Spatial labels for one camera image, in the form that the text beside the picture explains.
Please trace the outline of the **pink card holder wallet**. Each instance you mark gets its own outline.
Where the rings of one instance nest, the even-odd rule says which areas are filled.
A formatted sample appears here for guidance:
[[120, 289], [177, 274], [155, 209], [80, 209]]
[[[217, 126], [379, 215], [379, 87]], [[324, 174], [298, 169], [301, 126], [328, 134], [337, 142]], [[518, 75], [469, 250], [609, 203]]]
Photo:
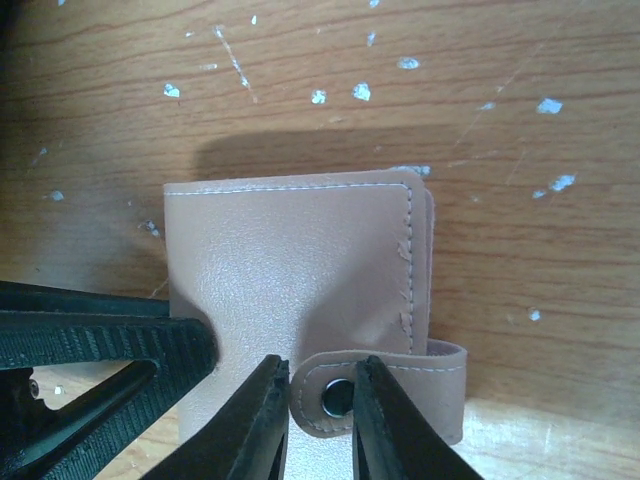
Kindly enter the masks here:
[[434, 202], [418, 173], [174, 183], [164, 210], [171, 313], [206, 323], [219, 352], [179, 402], [182, 439], [274, 354], [291, 374], [288, 479], [352, 477], [352, 417], [323, 395], [373, 355], [461, 441], [467, 353], [429, 335]]

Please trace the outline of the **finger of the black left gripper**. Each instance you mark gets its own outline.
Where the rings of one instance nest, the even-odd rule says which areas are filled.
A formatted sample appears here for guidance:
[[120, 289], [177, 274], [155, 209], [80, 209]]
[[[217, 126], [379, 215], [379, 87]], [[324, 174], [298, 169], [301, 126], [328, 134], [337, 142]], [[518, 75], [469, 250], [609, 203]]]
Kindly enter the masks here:
[[[166, 301], [1, 284], [1, 476], [92, 479], [217, 362], [211, 329]], [[37, 394], [36, 368], [104, 371], [67, 404]]]

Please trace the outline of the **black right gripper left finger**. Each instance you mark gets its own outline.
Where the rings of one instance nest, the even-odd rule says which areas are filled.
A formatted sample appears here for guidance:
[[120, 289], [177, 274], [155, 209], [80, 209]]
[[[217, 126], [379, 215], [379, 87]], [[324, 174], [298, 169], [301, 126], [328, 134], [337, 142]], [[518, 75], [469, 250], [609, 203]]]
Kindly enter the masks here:
[[289, 362], [268, 355], [156, 479], [281, 479], [289, 427]]

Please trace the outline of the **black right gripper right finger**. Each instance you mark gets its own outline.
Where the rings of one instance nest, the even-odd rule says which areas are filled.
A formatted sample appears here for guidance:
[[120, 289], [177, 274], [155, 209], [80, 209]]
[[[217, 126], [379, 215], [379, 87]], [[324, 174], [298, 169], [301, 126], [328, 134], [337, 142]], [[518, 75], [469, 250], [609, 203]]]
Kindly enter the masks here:
[[353, 394], [355, 479], [478, 479], [426, 421], [376, 356], [356, 364]]

